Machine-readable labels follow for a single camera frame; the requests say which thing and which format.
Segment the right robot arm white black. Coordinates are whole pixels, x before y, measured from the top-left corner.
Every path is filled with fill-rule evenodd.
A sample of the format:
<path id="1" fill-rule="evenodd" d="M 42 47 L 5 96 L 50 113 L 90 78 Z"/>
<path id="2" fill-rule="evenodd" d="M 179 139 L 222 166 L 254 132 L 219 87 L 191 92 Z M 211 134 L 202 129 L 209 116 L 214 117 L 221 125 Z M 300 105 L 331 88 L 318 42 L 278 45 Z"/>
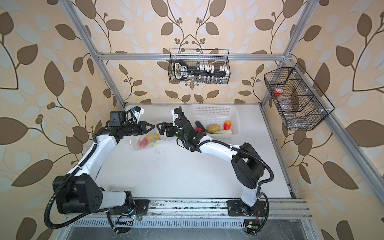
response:
<path id="1" fill-rule="evenodd" d="M 205 132 L 196 131 L 181 107 L 172 110 L 172 115 L 171 123 L 156 124 L 159 134 L 177 138 L 177 141 L 181 141 L 180 146 L 191 153 L 210 154 L 231 163 L 238 181 L 243 185 L 239 201 L 242 214 L 258 218 L 261 208 L 265 209 L 265 217 L 261 223 L 245 226 L 248 235 L 256 236 L 264 228 L 269 217 L 270 203 L 267 195 L 262 192 L 262 186 L 274 180 L 270 166 L 249 143 L 231 145 L 215 140 Z"/>

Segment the red toy apple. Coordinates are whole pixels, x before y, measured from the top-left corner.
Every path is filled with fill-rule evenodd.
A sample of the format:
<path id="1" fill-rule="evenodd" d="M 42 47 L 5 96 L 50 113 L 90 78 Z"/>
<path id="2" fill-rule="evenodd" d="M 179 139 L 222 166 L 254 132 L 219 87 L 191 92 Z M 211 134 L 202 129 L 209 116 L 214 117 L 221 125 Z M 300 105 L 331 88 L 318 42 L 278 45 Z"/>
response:
<path id="1" fill-rule="evenodd" d="M 144 149 L 148 145 L 148 140 L 147 138 L 143 138 L 139 141 L 139 147 L 141 149 Z"/>

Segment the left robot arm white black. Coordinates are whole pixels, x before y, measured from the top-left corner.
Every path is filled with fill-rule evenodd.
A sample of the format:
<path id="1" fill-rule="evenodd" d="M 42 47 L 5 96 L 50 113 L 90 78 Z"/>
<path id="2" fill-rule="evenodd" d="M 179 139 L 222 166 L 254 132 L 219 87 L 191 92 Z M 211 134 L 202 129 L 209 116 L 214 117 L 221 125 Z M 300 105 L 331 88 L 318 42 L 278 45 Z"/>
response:
<path id="1" fill-rule="evenodd" d="M 112 209 L 126 216 L 136 215 L 138 207 L 130 191 L 107 192 L 96 184 L 96 178 L 109 153 L 126 136 L 146 135 L 155 128 L 145 121 L 138 123 L 107 122 L 107 126 L 93 134 L 94 143 L 86 155 L 64 176 L 53 181 L 54 193 L 44 212 L 44 223 L 50 229 L 64 228 L 79 219 L 94 213 Z M 51 210 L 57 206 L 61 214 L 77 214 L 76 217 L 55 224 L 51 221 Z"/>

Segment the red yellow toy mango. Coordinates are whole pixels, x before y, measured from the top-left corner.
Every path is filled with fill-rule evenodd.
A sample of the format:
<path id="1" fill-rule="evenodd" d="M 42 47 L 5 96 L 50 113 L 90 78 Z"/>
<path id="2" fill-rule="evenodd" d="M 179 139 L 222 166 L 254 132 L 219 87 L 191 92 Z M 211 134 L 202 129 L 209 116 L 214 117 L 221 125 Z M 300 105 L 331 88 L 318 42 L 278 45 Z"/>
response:
<path id="1" fill-rule="evenodd" d="M 232 126 L 232 122 L 231 121 L 225 121 L 224 122 L 224 125 L 223 125 L 223 128 L 225 130 L 230 130 L 231 129 L 231 126 Z"/>

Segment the clear zip top bag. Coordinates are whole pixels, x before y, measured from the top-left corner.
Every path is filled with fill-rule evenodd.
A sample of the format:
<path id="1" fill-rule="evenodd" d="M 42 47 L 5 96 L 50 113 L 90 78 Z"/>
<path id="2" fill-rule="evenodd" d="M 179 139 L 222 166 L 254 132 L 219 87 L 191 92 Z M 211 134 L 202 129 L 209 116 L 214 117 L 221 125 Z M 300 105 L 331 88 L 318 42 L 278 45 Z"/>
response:
<path id="1" fill-rule="evenodd" d="M 165 123 L 164 121 L 157 121 L 154 123 L 154 128 L 148 133 L 141 136 L 134 136 L 130 139 L 130 146 L 133 151 L 141 151 L 149 148 L 154 148 L 157 145 L 170 142 L 174 137 L 166 137 L 166 135 L 160 135 L 160 131 L 157 128 L 157 124 Z"/>

